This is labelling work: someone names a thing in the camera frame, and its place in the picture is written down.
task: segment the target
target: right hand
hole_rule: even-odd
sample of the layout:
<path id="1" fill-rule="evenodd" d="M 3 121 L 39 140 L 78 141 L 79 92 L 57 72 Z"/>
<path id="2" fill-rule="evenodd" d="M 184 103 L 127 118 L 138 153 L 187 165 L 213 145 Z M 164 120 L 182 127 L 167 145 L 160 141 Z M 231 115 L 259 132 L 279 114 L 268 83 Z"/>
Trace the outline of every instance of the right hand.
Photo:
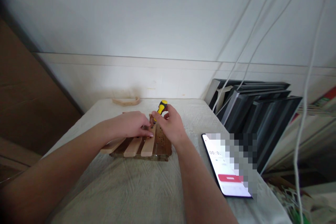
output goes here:
<path id="1" fill-rule="evenodd" d="M 171 143 L 176 146 L 179 142 L 189 139 L 184 129 L 181 116 L 176 109 L 168 104 L 164 111 L 168 111 L 163 117 L 158 112 L 153 111 L 152 115 L 160 124 L 164 134 L 168 137 Z"/>

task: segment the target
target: yellow screwdriver handle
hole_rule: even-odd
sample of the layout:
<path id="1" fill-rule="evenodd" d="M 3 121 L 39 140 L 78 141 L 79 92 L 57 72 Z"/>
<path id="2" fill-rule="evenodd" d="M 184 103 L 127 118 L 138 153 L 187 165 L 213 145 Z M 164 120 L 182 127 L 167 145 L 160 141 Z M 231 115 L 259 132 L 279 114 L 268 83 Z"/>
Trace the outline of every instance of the yellow screwdriver handle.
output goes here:
<path id="1" fill-rule="evenodd" d="M 167 102 L 166 100 L 162 100 L 162 101 L 160 102 L 159 109 L 157 110 L 157 112 L 158 112 L 159 114 L 162 114 L 163 110 L 167 107 L 167 105 L 168 105 L 168 102 Z"/>

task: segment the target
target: table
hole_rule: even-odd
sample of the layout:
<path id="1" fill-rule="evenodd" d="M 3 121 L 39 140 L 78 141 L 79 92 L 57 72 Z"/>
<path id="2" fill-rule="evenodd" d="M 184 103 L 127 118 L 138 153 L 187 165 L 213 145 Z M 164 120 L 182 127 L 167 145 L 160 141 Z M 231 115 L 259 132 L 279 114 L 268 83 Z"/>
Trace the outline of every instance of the table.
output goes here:
<path id="1" fill-rule="evenodd" d="M 186 132 L 207 169 L 210 162 L 202 133 L 228 132 L 200 99 L 168 100 L 180 113 Z M 159 99 L 142 99 L 122 107 L 111 99 L 99 100 L 46 154 L 56 150 L 100 121 L 123 111 L 140 110 L 148 116 Z M 239 223 L 291 223 L 280 202 L 258 174 L 258 197 L 227 198 Z M 168 162 L 112 158 L 98 154 L 76 185 L 50 214 L 49 223 L 185 223 L 183 191 L 177 153 Z"/>

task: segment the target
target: smartphone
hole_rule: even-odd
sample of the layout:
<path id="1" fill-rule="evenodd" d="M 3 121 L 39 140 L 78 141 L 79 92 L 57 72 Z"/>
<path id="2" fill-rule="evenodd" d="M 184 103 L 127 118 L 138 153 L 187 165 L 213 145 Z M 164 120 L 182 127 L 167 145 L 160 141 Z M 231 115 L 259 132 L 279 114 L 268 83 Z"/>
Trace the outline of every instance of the smartphone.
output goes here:
<path id="1" fill-rule="evenodd" d="M 202 134 L 203 143 L 208 153 L 212 171 L 217 180 L 217 185 L 224 196 L 252 198 L 248 189 L 244 186 L 230 164 L 221 155 L 220 145 L 214 144 L 216 140 L 210 140 L 206 134 Z"/>

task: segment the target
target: white cable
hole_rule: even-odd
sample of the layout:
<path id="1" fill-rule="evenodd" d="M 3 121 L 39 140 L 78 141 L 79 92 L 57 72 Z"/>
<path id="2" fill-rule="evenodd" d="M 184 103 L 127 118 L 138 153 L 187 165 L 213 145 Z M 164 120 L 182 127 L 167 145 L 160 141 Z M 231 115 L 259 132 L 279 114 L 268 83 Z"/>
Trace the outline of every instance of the white cable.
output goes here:
<path id="1" fill-rule="evenodd" d="M 296 145 L 295 145 L 295 151 L 294 151 L 294 171 L 295 171 L 295 186 L 296 186 L 296 193 L 297 193 L 297 198 L 298 198 L 298 202 L 299 202 L 299 208 L 300 208 L 300 220 L 301 220 L 301 224 L 303 224 L 303 213 L 302 213 L 302 203 L 301 203 L 301 196 L 300 196 L 300 182 L 299 182 L 299 169 L 298 169 L 298 158 L 299 158 L 299 145 L 300 145 L 300 140 L 301 140 L 301 135 L 302 135 L 302 131 L 303 131 L 303 126 L 305 124 L 305 119 L 306 119 L 306 115 L 307 115 L 307 96 L 308 96 L 308 84 L 309 84 L 309 78 L 312 72 L 312 68 L 313 68 L 313 63 L 314 63 L 314 59 L 315 59 L 315 54 L 316 54 L 316 46 L 317 46 L 317 40 L 320 34 L 320 28 L 321 28 L 321 23 L 322 23 L 322 18 L 324 15 L 324 10 L 325 10 L 325 3 L 326 0 L 323 0 L 323 4 L 321 7 L 321 11 L 320 11 L 320 16 L 318 19 L 318 25 L 317 25 L 317 29 L 315 32 L 315 38 L 314 38 L 314 46 L 313 46 L 313 50 L 312 50 L 312 54 L 310 57 L 310 61 L 309 61 L 309 68 L 308 68 L 308 72 L 307 72 L 307 78 L 306 81 L 304 83 L 304 90 L 303 90 L 303 114 L 302 114 L 302 118 L 301 118 L 301 122 L 300 122 L 300 128 L 299 131 L 297 133 L 297 140 L 296 140 Z"/>
<path id="2" fill-rule="evenodd" d="M 247 5 L 246 5 L 246 7 L 245 7 L 245 9 L 244 9 L 243 15 L 244 15 L 245 11 L 247 10 L 247 7 L 250 5 L 250 2 L 251 2 L 251 0 L 249 0 L 249 2 L 247 3 Z M 220 99 L 220 97 L 221 97 L 221 95 L 222 95 L 222 91 L 223 91 L 223 89 L 224 89 L 224 88 L 226 87 L 226 85 L 228 84 L 228 82 L 229 82 L 229 80 L 230 80 L 230 77 L 231 77 L 231 74 L 233 73 L 234 68 L 236 67 L 238 61 L 240 60 L 240 57 L 243 55 L 243 53 L 244 53 L 244 51 L 245 51 L 245 49 L 246 49 L 246 46 L 247 46 L 248 43 L 250 42 L 251 35 L 253 34 L 253 32 L 254 32 L 254 30 L 255 30 L 256 24 L 257 24 L 257 22 L 258 22 L 258 20 L 259 20 L 259 17 L 260 17 L 260 15 L 261 15 L 261 13 L 262 13 L 262 11 L 263 11 L 263 9 L 264 9 L 264 6 L 265 6 L 265 3 L 266 3 L 266 2 L 267 2 L 267 0 L 264 1 L 263 5 L 262 5 L 262 7 L 261 7 L 261 10 L 260 10 L 260 12 L 259 12 L 259 14 L 258 14 L 258 17 L 256 18 L 256 20 L 255 20 L 255 22 L 254 22 L 254 25 L 253 25 L 253 27 L 252 27 L 251 33 L 250 33 L 250 35 L 249 35 L 249 38 L 248 38 L 248 40 L 246 41 L 246 43 L 244 44 L 244 48 L 243 48 L 242 52 L 240 53 L 240 55 L 238 56 L 238 59 L 237 59 L 236 62 L 234 63 L 233 68 L 231 69 L 231 71 L 230 71 L 230 73 L 229 73 L 229 76 L 227 77 L 227 79 L 226 79 L 226 81 L 225 81 L 225 83 L 224 83 L 223 88 L 222 88 L 221 91 L 218 93 L 217 100 L 216 100 L 216 102 L 215 102 L 215 104 L 213 105 L 213 108 L 212 108 L 212 112 L 215 110 L 216 105 L 217 105 L 217 103 L 218 103 L 218 101 L 219 101 L 219 99 Z"/>
<path id="3" fill-rule="evenodd" d="M 242 86 L 242 84 L 243 84 L 243 82 L 244 82 L 244 80 L 245 80 L 247 71 L 248 71 L 248 69 L 249 69 L 249 66 L 250 66 L 250 64 L 251 64 L 251 61 L 252 61 L 252 59 L 253 59 L 253 57 L 254 57 L 254 55 L 255 55 L 255 53 L 256 53 L 256 51 L 257 51 L 259 45 L 261 44 L 261 42 L 263 41 L 263 39 L 265 38 L 265 36 L 267 35 L 267 33 L 270 31 L 270 29 L 273 27 L 273 25 L 274 25 L 274 24 L 277 22 L 277 20 L 280 18 L 280 16 L 284 13 L 284 11 L 286 10 L 287 6 L 289 5 L 289 3 L 290 3 L 291 1 L 292 1 L 292 0 L 289 0 L 289 2 L 287 3 L 287 5 L 286 5 L 285 8 L 283 9 L 283 11 L 282 11 L 282 12 L 280 13 L 280 15 L 276 18 L 276 20 L 273 22 L 273 24 L 270 26 L 270 28 L 268 29 L 268 31 L 266 32 L 266 34 L 262 37 L 261 41 L 260 41 L 259 44 L 257 45 L 255 51 L 253 52 L 253 54 L 252 54 L 252 56 L 251 56 L 251 58 L 250 58 L 250 61 L 249 61 L 248 64 L 247 64 L 247 68 L 246 68 L 246 70 L 245 70 L 243 80 L 241 81 L 241 83 L 240 83 L 240 85 L 238 86 L 237 90 Z M 254 25 L 253 25 L 252 31 L 251 31 L 251 33 L 250 33 L 250 35 L 249 35 L 249 38 L 248 38 L 247 42 L 245 43 L 244 48 L 243 48 L 243 51 L 241 52 L 240 56 L 238 57 L 238 60 L 240 59 L 241 55 L 244 53 L 245 48 L 247 47 L 247 45 L 248 45 L 248 43 L 249 43 L 249 41 L 250 41 L 250 39 L 251 39 L 251 37 L 252 37 L 252 34 L 254 33 L 254 30 L 255 30 L 255 28 L 256 28 L 256 24 L 257 24 L 257 22 L 258 22 L 258 19 L 259 19 L 260 15 L 261 15 L 261 13 L 262 13 L 262 11 L 263 11 L 263 8 L 264 8 L 266 2 L 267 2 L 267 0 L 265 0 L 264 3 L 263 3 L 263 5 L 262 5 L 261 11 L 259 12 L 259 15 L 258 15 L 258 17 L 257 17 L 257 19 L 256 19 L 256 21 L 255 21 L 255 23 L 254 23 Z M 226 82 L 225 82 L 223 88 L 226 86 L 227 82 L 229 81 L 232 71 L 233 71 L 233 69 L 231 70 L 231 72 L 230 72 L 230 74 L 229 74 L 229 77 L 228 77 L 228 79 L 226 80 Z M 216 100 L 216 102 L 215 102 L 214 107 L 212 108 L 212 111 L 215 110 L 215 107 L 216 107 L 216 105 L 217 105 L 217 102 L 218 102 L 218 100 L 219 100 L 221 94 L 222 94 L 222 93 L 219 93 L 219 94 L 218 94 L 217 100 Z M 231 99 L 231 97 L 228 98 L 228 100 L 225 102 L 225 104 L 222 106 L 222 108 L 218 111 L 218 113 L 216 114 L 216 116 L 217 116 L 217 115 L 221 112 L 221 110 L 226 106 L 226 104 L 230 101 L 230 99 Z"/>
<path id="4" fill-rule="evenodd" d="M 289 2 L 286 4 L 286 6 L 284 7 L 284 9 L 282 10 L 282 12 L 279 14 L 279 16 L 276 18 L 276 20 L 273 22 L 273 24 L 269 27 L 269 29 L 267 30 L 267 32 L 265 33 L 265 35 L 262 37 L 262 39 L 260 40 L 259 44 L 257 45 L 257 47 L 255 48 L 251 58 L 250 58 L 250 61 L 248 62 L 248 65 L 247 65 L 247 69 L 245 71 L 245 74 L 244 74 L 244 77 L 243 77 L 243 80 L 241 81 L 238 89 L 242 86 L 244 80 L 245 80 L 245 77 L 246 77 L 246 74 L 247 74 L 247 70 L 250 66 L 250 63 L 252 62 L 252 59 L 254 57 L 254 55 L 256 54 L 256 51 L 258 50 L 259 46 L 261 45 L 261 42 L 264 40 L 264 38 L 266 37 L 266 35 L 269 33 L 269 31 L 272 29 L 272 27 L 275 25 L 275 23 L 278 21 L 278 19 L 282 16 L 282 14 L 285 12 L 285 10 L 287 9 L 288 5 L 291 3 L 292 0 L 289 0 Z"/>

